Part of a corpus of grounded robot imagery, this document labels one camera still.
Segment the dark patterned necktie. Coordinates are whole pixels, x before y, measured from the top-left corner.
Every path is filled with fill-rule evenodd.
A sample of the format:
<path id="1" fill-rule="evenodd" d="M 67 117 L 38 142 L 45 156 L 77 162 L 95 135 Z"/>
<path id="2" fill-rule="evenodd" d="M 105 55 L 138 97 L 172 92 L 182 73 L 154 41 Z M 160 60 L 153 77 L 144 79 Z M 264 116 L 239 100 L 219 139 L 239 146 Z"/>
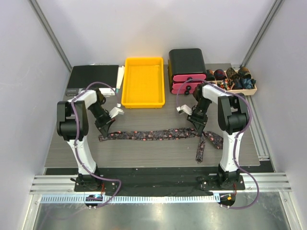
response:
<path id="1" fill-rule="evenodd" d="M 163 141 L 163 140 L 179 140 L 187 138 L 199 138 L 196 151 L 195 161 L 201 163 L 203 161 L 206 140 L 209 140 L 217 149 L 223 149 L 224 138 L 212 131 L 203 131 L 198 134 L 195 128 L 182 127 L 171 128 L 157 131 L 117 131 L 98 136 L 98 140 L 138 140 L 138 141 Z"/>

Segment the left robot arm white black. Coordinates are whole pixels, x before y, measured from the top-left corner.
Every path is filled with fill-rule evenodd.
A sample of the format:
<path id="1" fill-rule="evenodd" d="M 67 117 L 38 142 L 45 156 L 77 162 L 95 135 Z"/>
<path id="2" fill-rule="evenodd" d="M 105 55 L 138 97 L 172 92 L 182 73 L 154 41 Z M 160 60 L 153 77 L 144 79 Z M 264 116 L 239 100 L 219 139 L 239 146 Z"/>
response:
<path id="1" fill-rule="evenodd" d="M 96 88 L 57 103 L 57 134 L 68 143 L 78 165 L 77 178 L 73 179 L 75 191 L 98 191 L 102 187 L 100 171 L 88 144 L 87 111 L 94 116 L 100 134 L 107 137 L 115 116 L 102 107 L 105 102 L 105 96 Z"/>

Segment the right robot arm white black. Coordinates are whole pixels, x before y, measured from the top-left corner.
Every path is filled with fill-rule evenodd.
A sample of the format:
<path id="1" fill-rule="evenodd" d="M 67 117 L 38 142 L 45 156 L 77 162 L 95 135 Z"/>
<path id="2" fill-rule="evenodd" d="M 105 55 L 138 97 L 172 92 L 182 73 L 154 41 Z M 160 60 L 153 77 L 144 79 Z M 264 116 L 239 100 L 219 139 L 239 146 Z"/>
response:
<path id="1" fill-rule="evenodd" d="M 244 190 L 245 184 L 240 175 L 238 157 L 244 131 L 251 122 L 249 107 L 243 94 L 225 92 L 208 83 L 199 84 L 193 96 L 197 105 L 188 110 L 187 120 L 201 134 L 208 121 L 207 110 L 211 103 L 217 104 L 217 122 L 223 131 L 223 153 L 215 177 L 205 177 L 204 182 L 211 182 L 212 190 Z"/>

